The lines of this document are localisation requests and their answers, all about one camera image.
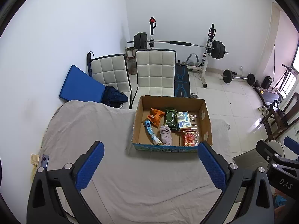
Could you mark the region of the red snack packet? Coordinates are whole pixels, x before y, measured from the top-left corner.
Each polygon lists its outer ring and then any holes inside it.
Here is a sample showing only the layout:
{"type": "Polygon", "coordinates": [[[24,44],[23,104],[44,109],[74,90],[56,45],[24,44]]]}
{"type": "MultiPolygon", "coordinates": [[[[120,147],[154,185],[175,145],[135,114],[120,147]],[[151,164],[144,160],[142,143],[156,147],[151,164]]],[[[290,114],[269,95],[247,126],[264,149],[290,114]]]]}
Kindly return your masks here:
{"type": "Polygon", "coordinates": [[[194,147],[199,144],[200,136],[199,132],[196,130],[184,130],[182,132],[183,144],[187,147],[194,147]]]}

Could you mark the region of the black treadmill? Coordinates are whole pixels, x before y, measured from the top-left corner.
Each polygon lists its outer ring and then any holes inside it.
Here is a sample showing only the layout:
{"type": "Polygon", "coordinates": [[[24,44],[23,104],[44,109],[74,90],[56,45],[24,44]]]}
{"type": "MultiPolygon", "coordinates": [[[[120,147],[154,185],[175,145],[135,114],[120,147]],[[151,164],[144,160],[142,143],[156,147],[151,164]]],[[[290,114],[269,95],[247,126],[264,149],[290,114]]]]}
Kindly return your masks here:
{"type": "Polygon", "coordinates": [[[256,80],[253,85],[254,90],[257,92],[259,98],[261,99],[265,107],[273,103],[276,106],[279,106],[279,104],[282,102],[282,95],[270,89],[272,82],[272,77],[266,76],[262,83],[256,80]]]}

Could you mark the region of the green snack bag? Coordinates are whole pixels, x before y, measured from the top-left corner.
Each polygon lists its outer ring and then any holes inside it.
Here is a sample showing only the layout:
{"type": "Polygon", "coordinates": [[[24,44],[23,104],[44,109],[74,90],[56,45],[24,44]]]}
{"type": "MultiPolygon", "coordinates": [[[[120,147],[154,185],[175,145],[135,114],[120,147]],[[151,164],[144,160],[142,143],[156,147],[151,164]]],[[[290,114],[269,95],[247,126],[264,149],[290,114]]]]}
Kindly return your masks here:
{"type": "Polygon", "coordinates": [[[171,131],[179,131],[176,113],[174,108],[165,108],[164,125],[168,125],[171,131]]]}

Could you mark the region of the left white quilted chair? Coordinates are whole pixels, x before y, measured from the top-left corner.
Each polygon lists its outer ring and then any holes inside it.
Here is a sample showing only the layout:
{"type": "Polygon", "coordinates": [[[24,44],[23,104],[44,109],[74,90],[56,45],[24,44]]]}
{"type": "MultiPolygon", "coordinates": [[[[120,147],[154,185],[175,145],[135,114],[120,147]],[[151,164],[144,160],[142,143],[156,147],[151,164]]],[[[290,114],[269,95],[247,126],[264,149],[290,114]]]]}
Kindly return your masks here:
{"type": "Polygon", "coordinates": [[[125,54],[113,54],[92,58],[93,52],[87,53],[87,67],[90,77],[99,83],[113,86],[128,97],[122,108],[131,109],[132,87],[125,54]]]}

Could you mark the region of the right white quilted chair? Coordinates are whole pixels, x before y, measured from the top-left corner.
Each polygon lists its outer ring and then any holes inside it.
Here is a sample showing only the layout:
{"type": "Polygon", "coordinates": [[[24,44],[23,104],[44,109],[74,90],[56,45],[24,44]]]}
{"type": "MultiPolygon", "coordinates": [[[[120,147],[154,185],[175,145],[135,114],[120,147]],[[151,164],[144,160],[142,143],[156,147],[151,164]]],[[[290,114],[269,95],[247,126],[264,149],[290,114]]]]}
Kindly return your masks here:
{"type": "Polygon", "coordinates": [[[136,51],[137,88],[132,99],[136,109],[144,95],[174,96],[176,51],[148,49],[136,51]]]}

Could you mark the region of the white quilted chair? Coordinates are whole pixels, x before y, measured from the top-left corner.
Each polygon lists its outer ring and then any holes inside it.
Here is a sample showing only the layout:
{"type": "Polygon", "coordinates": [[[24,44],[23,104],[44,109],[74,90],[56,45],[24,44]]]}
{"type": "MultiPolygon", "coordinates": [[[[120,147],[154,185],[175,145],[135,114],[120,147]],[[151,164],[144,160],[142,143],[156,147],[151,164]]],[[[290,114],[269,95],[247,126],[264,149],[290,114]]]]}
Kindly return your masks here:
{"type": "Polygon", "coordinates": [[[122,108],[131,109],[132,87],[125,54],[113,54],[92,58],[93,52],[87,53],[87,67],[90,77],[99,83],[113,86],[128,97],[122,108]]]}
{"type": "Polygon", "coordinates": [[[136,51],[137,88],[132,99],[136,109],[144,95],[174,96],[176,51],[148,49],[136,51]]]}

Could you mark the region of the small dumbbell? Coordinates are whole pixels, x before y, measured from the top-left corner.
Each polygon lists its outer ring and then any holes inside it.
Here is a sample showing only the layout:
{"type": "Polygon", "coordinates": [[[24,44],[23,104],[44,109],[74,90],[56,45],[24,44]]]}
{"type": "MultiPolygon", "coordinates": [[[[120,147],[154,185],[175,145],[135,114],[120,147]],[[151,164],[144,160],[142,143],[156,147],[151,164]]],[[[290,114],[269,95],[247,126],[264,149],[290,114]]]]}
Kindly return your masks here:
{"type": "Polygon", "coordinates": [[[198,98],[198,95],[196,93],[191,93],[191,98],[195,98],[197,99],[198,98]]]}

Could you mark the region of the orange snack packet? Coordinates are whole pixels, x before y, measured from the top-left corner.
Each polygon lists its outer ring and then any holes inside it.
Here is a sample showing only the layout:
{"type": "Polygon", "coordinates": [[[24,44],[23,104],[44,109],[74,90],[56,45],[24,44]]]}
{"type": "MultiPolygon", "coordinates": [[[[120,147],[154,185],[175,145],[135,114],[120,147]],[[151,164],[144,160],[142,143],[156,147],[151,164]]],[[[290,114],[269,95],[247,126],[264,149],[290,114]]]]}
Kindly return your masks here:
{"type": "Polygon", "coordinates": [[[159,109],[151,108],[150,114],[147,116],[147,119],[155,127],[159,127],[162,117],[164,117],[165,112],[159,109]]]}

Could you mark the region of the black blue weight bench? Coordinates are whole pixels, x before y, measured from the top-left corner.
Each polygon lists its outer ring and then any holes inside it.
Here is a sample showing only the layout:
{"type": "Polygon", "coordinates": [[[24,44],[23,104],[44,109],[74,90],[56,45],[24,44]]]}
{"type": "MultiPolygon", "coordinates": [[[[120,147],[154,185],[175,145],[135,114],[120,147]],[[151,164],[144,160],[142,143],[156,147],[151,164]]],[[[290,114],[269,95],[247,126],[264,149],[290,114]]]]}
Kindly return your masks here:
{"type": "Polygon", "coordinates": [[[175,64],[174,95],[182,98],[191,97],[189,71],[186,65],[180,64],[180,61],[175,64]]]}

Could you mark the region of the dark wooden chair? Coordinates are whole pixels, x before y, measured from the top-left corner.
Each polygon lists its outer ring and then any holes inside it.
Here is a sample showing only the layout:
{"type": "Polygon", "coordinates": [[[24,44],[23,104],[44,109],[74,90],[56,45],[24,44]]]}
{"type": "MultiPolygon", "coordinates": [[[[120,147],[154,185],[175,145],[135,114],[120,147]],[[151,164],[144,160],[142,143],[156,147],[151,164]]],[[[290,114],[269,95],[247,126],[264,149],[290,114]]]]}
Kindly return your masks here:
{"type": "Polygon", "coordinates": [[[276,101],[267,108],[268,112],[260,122],[264,125],[268,136],[266,142],[276,140],[298,122],[298,117],[294,119],[298,114],[298,93],[292,95],[283,109],[280,109],[275,103],[276,101]]]}

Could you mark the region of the cardboard box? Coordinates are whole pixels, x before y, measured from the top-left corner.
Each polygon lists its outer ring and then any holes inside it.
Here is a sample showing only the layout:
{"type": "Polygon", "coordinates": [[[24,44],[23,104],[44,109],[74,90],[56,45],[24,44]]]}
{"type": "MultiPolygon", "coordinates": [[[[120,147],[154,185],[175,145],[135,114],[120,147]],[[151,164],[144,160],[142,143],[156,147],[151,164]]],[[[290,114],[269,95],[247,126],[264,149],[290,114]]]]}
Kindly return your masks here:
{"type": "Polygon", "coordinates": [[[211,122],[203,99],[141,96],[135,112],[132,144],[137,150],[197,152],[212,145],[211,122]]]}

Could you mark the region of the grey table cloth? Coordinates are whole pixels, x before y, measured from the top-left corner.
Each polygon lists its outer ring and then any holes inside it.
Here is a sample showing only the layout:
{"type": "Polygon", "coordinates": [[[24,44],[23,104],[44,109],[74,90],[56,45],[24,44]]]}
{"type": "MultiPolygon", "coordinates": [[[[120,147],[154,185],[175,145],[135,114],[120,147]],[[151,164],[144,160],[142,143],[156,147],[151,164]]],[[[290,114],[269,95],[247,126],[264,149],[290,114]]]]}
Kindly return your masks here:
{"type": "Polygon", "coordinates": [[[104,157],[82,195],[102,223],[200,223],[221,194],[196,153],[139,151],[133,110],[93,102],[62,105],[41,144],[48,169],[60,169],[95,141],[104,157]]]}

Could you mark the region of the blue smartphone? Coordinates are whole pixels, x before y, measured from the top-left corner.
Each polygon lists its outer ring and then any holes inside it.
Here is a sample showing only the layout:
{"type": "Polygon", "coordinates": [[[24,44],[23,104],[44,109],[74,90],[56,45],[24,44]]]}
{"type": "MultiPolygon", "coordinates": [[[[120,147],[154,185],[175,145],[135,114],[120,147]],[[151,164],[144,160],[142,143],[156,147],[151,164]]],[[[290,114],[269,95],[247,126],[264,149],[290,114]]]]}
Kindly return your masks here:
{"type": "Polygon", "coordinates": [[[47,167],[48,167],[48,162],[49,162],[49,156],[43,154],[43,155],[41,156],[41,164],[40,164],[40,167],[43,167],[44,169],[47,169],[47,167]]]}

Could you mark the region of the dark blue cloth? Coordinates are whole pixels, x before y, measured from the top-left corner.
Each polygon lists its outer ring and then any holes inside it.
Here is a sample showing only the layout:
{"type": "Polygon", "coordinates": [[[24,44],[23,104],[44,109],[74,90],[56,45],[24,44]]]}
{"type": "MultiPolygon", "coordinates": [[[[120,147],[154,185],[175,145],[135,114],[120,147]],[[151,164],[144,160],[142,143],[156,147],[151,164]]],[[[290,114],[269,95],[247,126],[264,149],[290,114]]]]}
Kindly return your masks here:
{"type": "Polygon", "coordinates": [[[105,87],[101,99],[101,103],[114,108],[121,108],[128,101],[128,97],[124,93],[109,85],[105,87]]]}

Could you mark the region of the white squat rack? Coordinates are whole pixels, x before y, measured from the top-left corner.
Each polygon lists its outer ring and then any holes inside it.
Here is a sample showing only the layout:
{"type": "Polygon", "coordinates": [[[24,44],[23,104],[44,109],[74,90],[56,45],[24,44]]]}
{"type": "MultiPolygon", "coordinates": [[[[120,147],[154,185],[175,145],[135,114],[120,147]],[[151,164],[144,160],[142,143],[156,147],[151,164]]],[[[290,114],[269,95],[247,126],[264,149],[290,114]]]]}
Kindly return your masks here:
{"type": "MultiPolygon", "coordinates": [[[[155,40],[154,29],[157,26],[156,19],[154,17],[151,17],[149,19],[149,24],[150,24],[150,36],[149,36],[149,39],[154,39],[155,40]]],[[[216,29],[214,28],[214,24],[212,23],[211,27],[209,29],[209,32],[208,32],[208,38],[207,38],[206,46],[210,46],[212,44],[212,41],[213,41],[213,39],[215,37],[215,34],[216,34],[216,29]]],[[[149,44],[149,46],[151,48],[153,48],[154,45],[155,44],[153,44],[153,43],[149,44]]],[[[210,58],[210,53],[207,51],[207,49],[205,49],[205,52],[203,53],[203,57],[202,57],[201,61],[198,60],[197,63],[194,66],[191,66],[191,64],[189,62],[187,62],[187,60],[186,60],[187,68],[190,69],[190,70],[193,70],[193,72],[198,73],[199,78],[200,78],[200,80],[202,82],[203,88],[207,88],[205,74],[206,74],[206,70],[207,70],[207,65],[208,65],[209,58],[210,58]]]]}

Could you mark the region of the pink sock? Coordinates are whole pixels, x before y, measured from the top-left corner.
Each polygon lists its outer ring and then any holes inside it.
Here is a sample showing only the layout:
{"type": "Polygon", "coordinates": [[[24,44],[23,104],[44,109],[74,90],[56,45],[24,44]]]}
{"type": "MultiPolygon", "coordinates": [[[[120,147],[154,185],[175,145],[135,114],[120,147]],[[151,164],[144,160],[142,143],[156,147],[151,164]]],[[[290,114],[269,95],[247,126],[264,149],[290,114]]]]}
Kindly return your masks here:
{"type": "Polygon", "coordinates": [[[161,142],[164,145],[167,145],[167,146],[172,145],[171,130],[168,125],[162,125],[160,127],[160,136],[161,136],[161,142]]]}

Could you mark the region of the brown stool by wall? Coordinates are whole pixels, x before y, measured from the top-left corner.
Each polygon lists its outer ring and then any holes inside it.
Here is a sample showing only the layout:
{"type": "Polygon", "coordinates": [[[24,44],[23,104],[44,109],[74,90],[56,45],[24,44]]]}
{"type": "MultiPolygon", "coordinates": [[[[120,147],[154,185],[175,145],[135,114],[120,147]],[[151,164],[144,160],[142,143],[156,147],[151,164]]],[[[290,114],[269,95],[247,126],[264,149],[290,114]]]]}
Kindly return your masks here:
{"type": "Polygon", "coordinates": [[[136,48],[128,47],[125,50],[126,58],[127,58],[127,66],[128,72],[131,75],[137,74],[137,67],[136,67],[136,48]]]}

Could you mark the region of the light blue snack stick packet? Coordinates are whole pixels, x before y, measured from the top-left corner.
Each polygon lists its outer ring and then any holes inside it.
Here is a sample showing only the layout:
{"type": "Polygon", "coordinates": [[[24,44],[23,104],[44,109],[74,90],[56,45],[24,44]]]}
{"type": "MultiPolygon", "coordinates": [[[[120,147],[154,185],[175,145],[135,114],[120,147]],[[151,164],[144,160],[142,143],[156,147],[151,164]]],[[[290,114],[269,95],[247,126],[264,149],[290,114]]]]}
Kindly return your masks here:
{"type": "Polygon", "coordinates": [[[143,122],[143,125],[145,127],[146,132],[150,136],[150,139],[152,140],[152,143],[154,145],[162,145],[163,143],[160,141],[160,139],[155,135],[154,131],[152,130],[152,126],[149,119],[146,119],[143,122]]]}

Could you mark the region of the yellow blue tissue pack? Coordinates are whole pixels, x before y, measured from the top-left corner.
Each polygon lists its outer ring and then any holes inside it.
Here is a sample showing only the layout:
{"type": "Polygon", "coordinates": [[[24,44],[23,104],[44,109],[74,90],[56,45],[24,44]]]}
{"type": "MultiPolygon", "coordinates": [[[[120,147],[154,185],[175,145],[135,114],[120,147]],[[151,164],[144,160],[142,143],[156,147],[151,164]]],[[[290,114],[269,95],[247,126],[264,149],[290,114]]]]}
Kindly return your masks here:
{"type": "Polygon", "coordinates": [[[176,113],[179,130],[191,130],[192,124],[187,111],[176,113]]]}

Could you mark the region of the blue foam mat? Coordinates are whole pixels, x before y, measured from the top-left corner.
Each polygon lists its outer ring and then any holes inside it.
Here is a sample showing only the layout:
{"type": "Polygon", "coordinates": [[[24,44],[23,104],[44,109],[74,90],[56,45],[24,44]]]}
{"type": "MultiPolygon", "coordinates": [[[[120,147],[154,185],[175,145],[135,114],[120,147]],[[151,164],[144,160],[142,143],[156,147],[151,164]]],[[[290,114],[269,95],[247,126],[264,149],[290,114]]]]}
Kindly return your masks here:
{"type": "Polygon", "coordinates": [[[65,78],[59,97],[65,101],[78,100],[100,103],[105,86],[72,65],[65,78]]]}

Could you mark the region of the barbell on rack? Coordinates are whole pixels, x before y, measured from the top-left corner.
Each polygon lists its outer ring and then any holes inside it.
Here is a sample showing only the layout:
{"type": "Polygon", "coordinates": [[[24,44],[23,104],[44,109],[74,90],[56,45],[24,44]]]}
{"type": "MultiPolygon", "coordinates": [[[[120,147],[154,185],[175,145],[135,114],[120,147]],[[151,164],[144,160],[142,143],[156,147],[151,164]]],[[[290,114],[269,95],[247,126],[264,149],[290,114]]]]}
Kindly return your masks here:
{"type": "Polygon", "coordinates": [[[145,50],[150,43],[168,43],[170,45],[178,45],[178,46],[196,46],[200,48],[205,48],[210,53],[211,57],[214,59],[222,59],[225,54],[229,52],[226,51],[225,45],[220,41],[212,41],[210,46],[201,46],[193,43],[183,42],[183,41],[161,41],[150,39],[147,40],[146,32],[139,32],[135,34],[132,41],[127,41],[127,43],[133,43],[134,47],[137,50],[145,50]]]}

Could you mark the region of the barbell on floor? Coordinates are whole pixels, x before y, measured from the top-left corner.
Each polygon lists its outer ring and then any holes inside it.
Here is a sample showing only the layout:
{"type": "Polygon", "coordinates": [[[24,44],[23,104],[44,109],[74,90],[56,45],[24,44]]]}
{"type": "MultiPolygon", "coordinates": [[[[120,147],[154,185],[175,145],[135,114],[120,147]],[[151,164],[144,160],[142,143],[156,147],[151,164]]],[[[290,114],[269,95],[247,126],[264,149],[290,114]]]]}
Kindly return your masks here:
{"type": "Polygon", "coordinates": [[[238,76],[236,72],[232,72],[229,69],[226,69],[221,76],[226,84],[230,84],[234,79],[245,80],[250,86],[254,86],[255,84],[255,76],[252,73],[248,74],[246,77],[243,77],[238,76]]]}

